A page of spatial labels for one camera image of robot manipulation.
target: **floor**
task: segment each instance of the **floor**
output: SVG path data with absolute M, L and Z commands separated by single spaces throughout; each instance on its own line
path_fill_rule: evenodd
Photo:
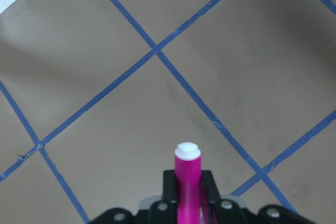
M 2 223 L 135 214 L 186 141 L 253 212 L 333 223 L 335 2 L 17 0 L 0 15 Z

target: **pink cylinder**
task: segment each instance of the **pink cylinder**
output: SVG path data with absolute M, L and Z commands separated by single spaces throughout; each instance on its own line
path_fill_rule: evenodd
M 193 143 L 181 143 L 175 150 L 177 178 L 177 223 L 201 223 L 201 152 Z

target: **white tip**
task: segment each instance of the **white tip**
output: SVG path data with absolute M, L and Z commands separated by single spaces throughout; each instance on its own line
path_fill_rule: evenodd
M 177 146 L 175 155 L 179 159 L 191 161 L 197 159 L 201 155 L 201 151 L 198 149 L 197 144 L 185 142 Z

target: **black bracket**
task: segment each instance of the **black bracket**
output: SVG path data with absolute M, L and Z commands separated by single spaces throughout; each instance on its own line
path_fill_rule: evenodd
M 250 212 L 232 197 L 222 198 L 210 170 L 202 171 L 202 213 L 205 224 L 314 224 L 304 217 L 277 205 Z M 90 224 L 177 224 L 177 188 L 174 170 L 163 172 L 162 198 L 149 209 L 133 216 L 123 208 L 112 208 Z

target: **metal screw head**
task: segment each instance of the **metal screw head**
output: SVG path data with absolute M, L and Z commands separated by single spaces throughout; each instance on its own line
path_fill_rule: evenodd
M 165 203 L 165 202 L 160 202 L 160 203 L 158 204 L 158 210 L 160 210 L 160 211 L 166 211 L 167 208 L 168 208 L 168 205 L 167 205 L 167 203 Z
M 273 207 L 268 208 L 266 213 L 269 217 L 272 217 L 272 218 L 279 218 L 280 217 L 280 212 Z
M 222 203 L 221 203 L 221 207 L 224 208 L 224 209 L 232 209 L 233 205 L 232 205 L 231 201 L 223 200 Z
M 125 218 L 125 214 L 119 212 L 113 216 L 114 221 L 122 221 Z

